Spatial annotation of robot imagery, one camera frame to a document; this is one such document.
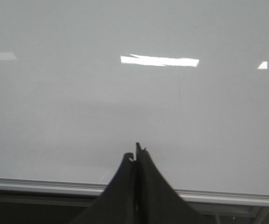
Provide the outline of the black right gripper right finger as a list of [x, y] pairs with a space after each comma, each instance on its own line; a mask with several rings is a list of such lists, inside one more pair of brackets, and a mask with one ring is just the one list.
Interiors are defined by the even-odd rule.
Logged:
[[141, 224], [208, 224], [169, 185], [147, 149], [136, 143], [137, 208]]

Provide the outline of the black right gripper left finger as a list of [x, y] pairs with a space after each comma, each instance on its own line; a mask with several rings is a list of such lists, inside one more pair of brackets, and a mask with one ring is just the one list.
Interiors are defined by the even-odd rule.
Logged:
[[125, 153], [118, 170], [103, 193], [71, 224], [134, 224], [136, 163]]

